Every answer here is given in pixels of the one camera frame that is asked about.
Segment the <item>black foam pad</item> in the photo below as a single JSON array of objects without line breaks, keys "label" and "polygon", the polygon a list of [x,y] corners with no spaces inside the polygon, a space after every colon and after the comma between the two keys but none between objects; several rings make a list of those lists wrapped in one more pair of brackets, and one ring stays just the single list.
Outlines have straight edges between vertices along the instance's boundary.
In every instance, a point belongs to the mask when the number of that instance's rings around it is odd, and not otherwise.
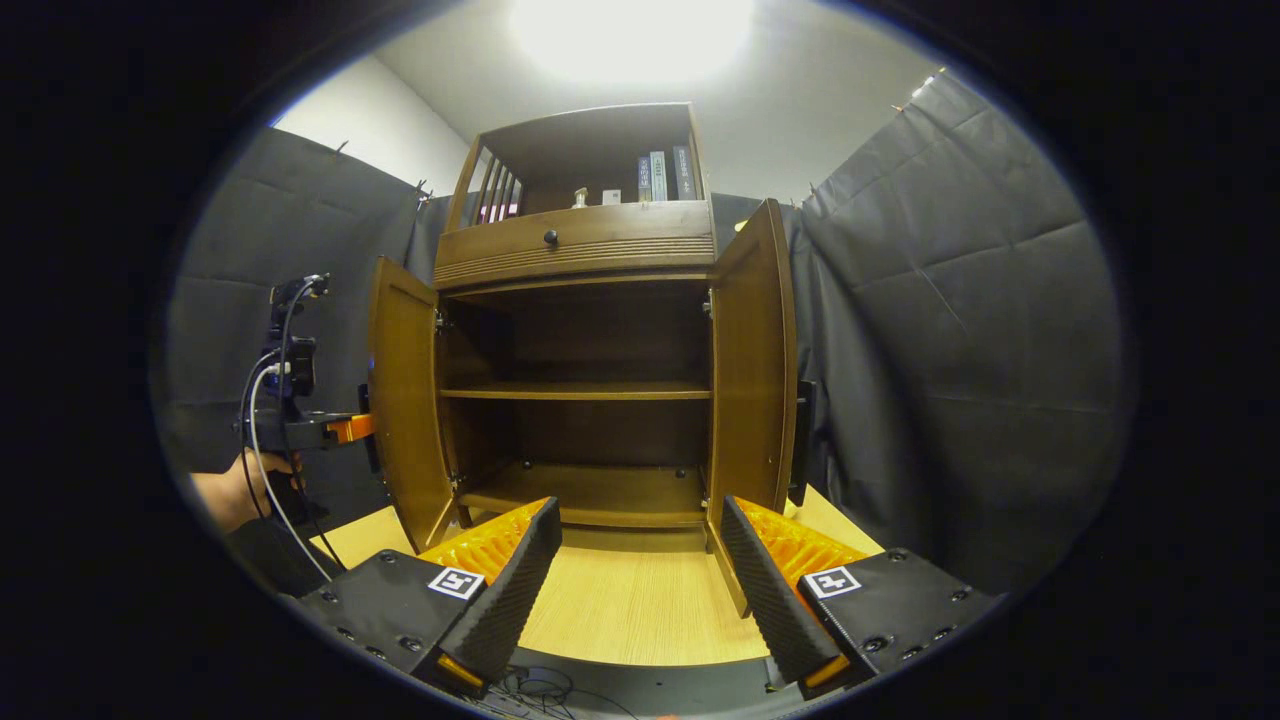
[{"label": "black foam pad", "polygon": [[559,500],[552,497],[534,514],[493,587],[444,635],[440,650],[485,682],[502,678],[559,546]]},{"label": "black foam pad", "polygon": [[733,573],[782,680],[792,683],[840,656],[835,641],[800,605],[732,496],[724,496],[721,518],[721,538],[733,560]]}]

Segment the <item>drawer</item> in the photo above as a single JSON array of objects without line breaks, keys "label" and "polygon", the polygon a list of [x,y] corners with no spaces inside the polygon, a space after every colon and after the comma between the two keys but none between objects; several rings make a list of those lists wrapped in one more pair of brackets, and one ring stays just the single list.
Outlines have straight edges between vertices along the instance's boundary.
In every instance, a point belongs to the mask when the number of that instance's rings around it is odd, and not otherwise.
[{"label": "drawer", "polygon": [[[548,231],[556,231],[556,245],[544,240]],[[705,200],[596,205],[442,234],[435,288],[594,270],[710,265],[714,255]]]}]

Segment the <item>wooden table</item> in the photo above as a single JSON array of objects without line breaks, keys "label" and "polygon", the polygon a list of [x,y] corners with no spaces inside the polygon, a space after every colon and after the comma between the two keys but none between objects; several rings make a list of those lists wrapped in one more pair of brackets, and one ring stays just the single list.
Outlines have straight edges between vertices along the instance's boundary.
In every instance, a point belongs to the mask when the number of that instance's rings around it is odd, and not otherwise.
[{"label": "wooden table", "polygon": [[[804,507],[787,501],[785,514],[863,552],[883,551],[812,489]],[[445,538],[458,532],[451,527]],[[392,507],[337,528],[328,538],[347,566],[383,548],[413,553]],[[311,542],[320,547],[319,538]],[[566,527],[520,646],[620,665],[709,665],[767,656],[755,620],[737,616],[703,542],[701,532]]]}]

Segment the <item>person's arm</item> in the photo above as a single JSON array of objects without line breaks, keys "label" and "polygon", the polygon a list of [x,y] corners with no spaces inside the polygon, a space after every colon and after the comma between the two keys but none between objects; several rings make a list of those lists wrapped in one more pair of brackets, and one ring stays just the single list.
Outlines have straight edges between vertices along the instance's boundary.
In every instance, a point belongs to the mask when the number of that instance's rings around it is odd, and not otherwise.
[{"label": "person's arm", "polygon": [[[214,516],[214,521],[218,523],[218,527],[224,533],[229,533],[257,518],[257,510],[253,507],[255,496],[257,506],[262,509],[262,515],[271,514],[271,503],[266,498],[266,479],[257,469],[257,461],[253,460],[253,451],[246,447],[243,452],[248,462],[248,477],[253,484],[253,496],[250,495],[248,484],[244,482],[244,469],[239,456],[223,473],[191,474],[196,492],[205,501],[205,509]],[[293,474],[289,462],[275,455],[262,454],[262,466],[266,468],[268,473],[279,470],[291,475]]]}]

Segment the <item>cabinet door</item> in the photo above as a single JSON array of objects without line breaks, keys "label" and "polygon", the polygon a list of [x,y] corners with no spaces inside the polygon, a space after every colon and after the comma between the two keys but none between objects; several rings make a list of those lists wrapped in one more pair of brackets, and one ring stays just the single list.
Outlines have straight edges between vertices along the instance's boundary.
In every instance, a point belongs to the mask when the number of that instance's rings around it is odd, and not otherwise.
[{"label": "cabinet door", "polygon": [[453,509],[435,407],[439,296],[378,259],[369,318],[369,405],[392,503],[415,552],[444,536]]},{"label": "cabinet door", "polygon": [[746,601],[719,539],[726,495],[778,512],[791,477],[796,331],[782,214],[765,200],[710,275],[712,461],[708,533],[739,610]]}]

